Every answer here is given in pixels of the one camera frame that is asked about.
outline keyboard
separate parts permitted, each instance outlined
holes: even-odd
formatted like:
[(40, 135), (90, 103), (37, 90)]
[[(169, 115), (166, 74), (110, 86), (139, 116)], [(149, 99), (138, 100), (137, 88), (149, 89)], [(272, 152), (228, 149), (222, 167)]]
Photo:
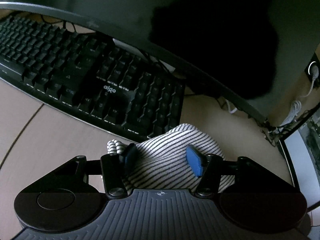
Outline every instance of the keyboard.
[(185, 84), (102, 33), (0, 22), (0, 78), (90, 125), (142, 142), (176, 127)]

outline wooden desk surface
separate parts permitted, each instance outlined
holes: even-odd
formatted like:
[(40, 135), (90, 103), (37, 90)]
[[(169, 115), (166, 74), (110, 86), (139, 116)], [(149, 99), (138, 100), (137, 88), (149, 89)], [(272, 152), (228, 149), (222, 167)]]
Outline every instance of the wooden desk surface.
[[(41, 103), (3, 81), (0, 81), (0, 98), (4, 98), (0, 105), (3, 159)], [(230, 115), (213, 98), (194, 96), (185, 98), (180, 122), (191, 123), (215, 138), (229, 160), (248, 156), (291, 182), (285, 160), (244, 113)], [(99, 159), (107, 152), (107, 142), (114, 138), (117, 137), (43, 106), (13, 144), (0, 169), (0, 239), (10, 239), (21, 230), (13, 201), (23, 188), (76, 155)], [(99, 176), (90, 178), (89, 183), (103, 191)]]

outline keycap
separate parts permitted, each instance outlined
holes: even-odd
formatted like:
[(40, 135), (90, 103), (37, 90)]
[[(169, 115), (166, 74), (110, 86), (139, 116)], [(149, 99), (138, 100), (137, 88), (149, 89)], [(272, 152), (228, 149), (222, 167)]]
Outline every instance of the keycap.
[(39, 49), (32, 49), (28, 56), (29, 58), (36, 59), (39, 52)]
[(66, 57), (68, 56), (68, 54), (70, 53), (69, 50), (64, 49), (62, 52), (59, 53), (59, 58), (60, 59), (66, 59)]
[(55, 56), (53, 56), (53, 55), (48, 55), (48, 56), (46, 57), (44, 63), (45, 63), (46, 65), (53, 65), (53, 63), (55, 62), (55, 60), (56, 60), (56, 57), (55, 57)]
[(12, 35), (12, 39), (16, 40), (16, 38), (19, 36), (20, 34), (19, 33), (14, 33), (14, 35)]
[(60, 30), (58, 30), (58, 32), (57, 32), (57, 36), (58, 37), (65, 37), (66, 35), (68, 34), (68, 32), (67, 32), (67, 29), (60, 29)]
[(7, 58), (8, 60), (11, 60), (12, 57), (14, 56), (14, 54), (15, 54), (14, 51), (10, 51), (10, 52), (6, 55), (6, 58)]
[(34, 59), (28, 59), (28, 61), (26, 62), (25, 66), (26, 66), (26, 68), (31, 70), (35, 63), (36, 63), (36, 61)]
[(41, 51), (48, 52), (48, 51), (51, 49), (51, 47), (52, 47), (51, 44), (46, 43), (46, 44), (42, 47)]
[(12, 57), (12, 61), (13, 62), (18, 62), (19, 58), (21, 57), (22, 55), (20, 53), (16, 53), (13, 57)]
[(84, 77), (85, 75), (88, 74), (88, 72), (90, 71), (90, 68), (81, 68), (78, 66), (75, 67), (65, 67), (63, 69), (63, 72), (65, 75), (76, 75), (76, 76), (82, 76)]
[(36, 21), (32, 20), (28, 23), (28, 28), (33, 28), (35, 25), (36, 25)]
[(43, 64), (43, 63), (35, 63), (35, 64), (33, 65), (32, 70), (33, 70), (33, 72), (39, 73), (39, 72), (42, 71), (43, 67), (44, 67), (44, 64)]
[(178, 123), (177, 119), (170, 117), (168, 119), (168, 124), (164, 127), (164, 132), (167, 132), (167, 131), (175, 128), (178, 124), (179, 123)]
[(161, 96), (160, 96), (160, 99), (162, 101), (168, 102), (170, 98), (171, 98), (171, 94), (170, 93), (166, 92), (165, 90), (162, 91)]
[(48, 82), (49, 82), (48, 78), (43, 76), (38, 76), (35, 80), (35, 89), (45, 93), (47, 90)]
[(134, 132), (136, 134), (147, 135), (148, 130), (146, 128), (146, 124), (144, 123), (144, 127), (143, 127), (142, 122), (143, 122), (143, 120), (138, 118), (137, 115), (129, 113), (126, 116), (126, 118), (122, 124), (122, 127), (124, 127), (124, 129), (131, 131), (131, 132)]
[(61, 96), (60, 96), (60, 100), (69, 106), (77, 105), (76, 94), (77, 93), (75, 90), (71, 90), (71, 89), (67, 88), (64, 91), (62, 91)]
[(33, 50), (32, 47), (26, 47), (26, 48), (22, 51), (22, 54), (23, 54), (23, 55), (29, 55), (32, 50)]
[(0, 70), (17, 81), (22, 81), (22, 75), (25, 71), (23, 66), (15, 62), (7, 61), (0, 57)]
[(103, 97), (102, 99), (99, 99), (97, 103), (94, 105), (94, 108), (91, 112), (92, 116), (98, 117), (99, 119), (103, 119), (105, 115), (107, 114), (107, 102), (108, 102), (108, 96)]
[(18, 37), (17, 37), (17, 41), (20, 41), (22, 42), (22, 40), (25, 38), (26, 36), (24, 34), (20, 34)]
[(65, 42), (63, 42), (62, 47), (64, 49), (69, 49), (71, 47), (71, 40), (66, 40)]
[(135, 101), (138, 102), (138, 103), (141, 103), (142, 100), (143, 100), (143, 98), (144, 98), (144, 92), (138, 90), (138, 91), (136, 92), (135, 97), (134, 97)]
[(54, 82), (50, 82), (47, 88), (46, 94), (58, 100), (61, 95), (61, 88), (62, 88), (62, 85)]
[(149, 108), (143, 108), (142, 115), (140, 117), (147, 117), (148, 119), (151, 119), (153, 116), (153, 110)]
[(52, 73), (54, 71), (54, 68), (51, 67), (51, 66), (44, 66), (42, 69), (41, 69), (41, 75), (50, 79), (51, 76), (52, 76)]
[(31, 36), (32, 36), (33, 38), (35, 38), (36, 36), (39, 35), (39, 33), (40, 33), (40, 30), (34, 30), (34, 31), (31, 33)]
[(119, 84), (119, 86), (126, 90), (131, 90), (132, 79), (132, 76), (126, 75)]
[(25, 38), (22, 40), (22, 43), (27, 44), (30, 40), (31, 40), (31, 38), (30, 38), (29, 36), (28, 36), (28, 37), (25, 37)]
[(157, 111), (158, 113), (166, 114), (167, 108), (168, 108), (167, 102), (164, 102), (164, 101), (161, 100), (161, 101), (159, 102), (159, 106), (158, 106), (158, 109), (157, 109), (156, 111)]
[(46, 54), (46, 53), (40, 53), (40, 54), (38, 55), (38, 57), (37, 57), (37, 61), (43, 63), (45, 57), (47, 57), (47, 54)]
[(121, 71), (114, 70), (110, 77), (108, 78), (108, 82), (117, 85), (120, 79)]
[(56, 46), (59, 46), (62, 42), (62, 38), (61, 37), (57, 37), (55, 38), (53, 41), (53, 44), (55, 44)]
[(1, 52), (1, 55), (2, 56), (5, 56), (5, 55), (7, 55), (8, 53), (10, 52), (10, 49), (4, 49), (2, 52)]
[(27, 34), (27, 35), (31, 35), (31, 33), (33, 33), (33, 29), (27, 29), (26, 27), (25, 28), (23, 28), (22, 30), (21, 30), (21, 32), (22, 33), (25, 33), (25, 34)]
[(180, 98), (175, 95), (172, 102), (169, 105), (169, 116), (177, 117), (180, 110)]
[(56, 71), (53, 73), (51, 80), (70, 90), (78, 91), (83, 79), (78, 78), (78, 76), (65, 75), (62, 71)]
[(10, 41), (6, 44), (6, 46), (7, 46), (7, 47), (10, 47), (12, 44), (14, 44), (14, 40), (10, 40)]
[(19, 63), (20, 64), (25, 64), (25, 62), (28, 60), (28, 57), (21, 57), (20, 59), (19, 59)]
[(93, 109), (93, 100), (92, 98), (83, 98), (80, 102), (78, 109), (82, 112), (90, 114)]
[(65, 64), (65, 60), (58, 59), (57, 62), (54, 64), (54, 68), (62, 69), (64, 64)]
[(37, 43), (37, 39), (32, 39), (28, 42), (28, 46), (34, 46)]
[(76, 43), (72, 45), (72, 47), (70, 48), (70, 51), (78, 53), (80, 49), (81, 49), (81, 45)]
[(51, 31), (50, 31), (50, 34), (44, 38), (44, 41), (51, 42), (53, 38), (54, 38), (54, 34), (51, 34)]
[(50, 29), (50, 34), (55, 35), (60, 28), (56, 25), (53, 25)]
[(44, 41), (38, 41), (38, 42), (35, 44), (35, 48), (36, 48), (36, 49), (41, 49), (42, 46), (44, 46)]
[(159, 92), (160, 92), (160, 88), (159, 88), (159, 87), (157, 87), (157, 86), (152, 86), (152, 87), (150, 87), (150, 91), (149, 91), (148, 95), (157, 97), (158, 94), (159, 94)]
[(165, 114), (163, 113), (156, 113), (156, 118), (153, 121), (154, 124), (158, 125), (158, 126), (163, 126), (164, 124), (164, 119), (165, 119)]
[(24, 43), (22, 43), (22, 44), (20, 44), (18, 47), (17, 47), (17, 52), (22, 52), (23, 50), (24, 50), (24, 48), (26, 47), (26, 44), (24, 44)]
[(44, 25), (45, 25), (44, 22), (38, 23), (38, 25), (37, 25), (37, 30), (39, 30), (39, 32), (40, 32)]
[(54, 47), (52, 50), (50, 50), (51, 55), (56, 55), (61, 50), (60, 47)]
[(147, 98), (146, 106), (147, 106), (147, 108), (149, 108), (149, 109), (154, 109), (157, 103), (158, 103), (158, 100), (157, 100), (156, 97), (154, 97), (154, 96), (149, 96), (149, 97)]
[(162, 135), (163, 128), (157, 125), (153, 126), (152, 133), (148, 135), (148, 138), (153, 138), (159, 135)]
[(46, 35), (47, 35), (47, 33), (41, 32), (41, 33), (38, 35), (37, 38), (43, 40)]
[(15, 42), (10, 47), (11, 47), (11, 49), (15, 50), (19, 45), (20, 45), (19, 42)]
[(119, 115), (119, 110), (115, 108), (110, 108), (104, 120), (113, 124), (118, 124)]
[(110, 75), (110, 72), (112, 71), (112, 67), (107, 64), (107, 62), (102, 63), (102, 66), (97, 72), (97, 78), (102, 79), (103, 81), (106, 81), (108, 76)]

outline black cable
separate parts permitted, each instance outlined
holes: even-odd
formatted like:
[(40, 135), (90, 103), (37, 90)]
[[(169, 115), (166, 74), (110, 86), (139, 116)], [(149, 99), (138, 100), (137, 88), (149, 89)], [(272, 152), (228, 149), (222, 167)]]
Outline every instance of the black cable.
[(220, 104), (219, 100), (218, 100), (217, 98), (214, 98), (214, 99), (218, 102), (220, 108), (223, 109), (223, 105)]
[(72, 24), (72, 26), (73, 26), (73, 29), (74, 29), (75, 33), (76, 33), (77, 31), (76, 31), (75, 24), (74, 24), (74, 23), (71, 23), (71, 24)]
[[(154, 64), (154, 62), (152, 61), (152, 59), (151, 59), (151, 57), (150, 57), (150, 55), (149, 55), (148, 53), (144, 52), (144, 51), (141, 50), (141, 49), (138, 49), (138, 50), (139, 50), (139, 51), (141, 52), (141, 54), (148, 60), (148, 62), (149, 62), (150, 65)], [(177, 77), (175, 77), (174, 75), (172, 75), (172, 73), (169, 71), (169, 69), (167, 69), (167, 68), (165, 67), (165, 65), (164, 65), (159, 59), (156, 58), (156, 60), (157, 60), (156, 63), (158, 63), (158, 64), (160, 65), (160, 67), (162, 67), (165, 72), (167, 72), (169, 75), (171, 75), (174, 79), (180, 80), (179, 78), (177, 78)]]
[(44, 19), (44, 17), (43, 17), (43, 15), (42, 15), (42, 14), (41, 14), (40, 16), (41, 16), (41, 19), (42, 19), (45, 23), (49, 23), (49, 24), (56, 24), (56, 23), (62, 23), (62, 22), (63, 22), (63, 20), (56, 21), (56, 22), (47, 22), (47, 21)]
[(146, 52), (144, 52), (143, 50), (141, 50), (141, 49), (138, 49), (140, 52), (141, 52), (141, 54), (148, 60), (148, 62), (149, 62), (149, 64), (150, 65), (152, 65), (153, 64), (153, 62), (152, 62), (152, 60), (151, 60), (151, 58), (150, 58), (150, 56), (149, 56), (149, 54), (147, 54)]

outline blue grip pad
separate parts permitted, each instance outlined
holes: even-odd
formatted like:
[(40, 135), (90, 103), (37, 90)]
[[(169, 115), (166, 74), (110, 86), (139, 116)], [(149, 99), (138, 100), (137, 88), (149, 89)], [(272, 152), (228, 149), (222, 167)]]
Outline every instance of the blue grip pad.
[(204, 173), (204, 168), (202, 166), (203, 155), (198, 152), (193, 145), (187, 146), (186, 152), (188, 164), (190, 165), (193, 173), (200, 178)]

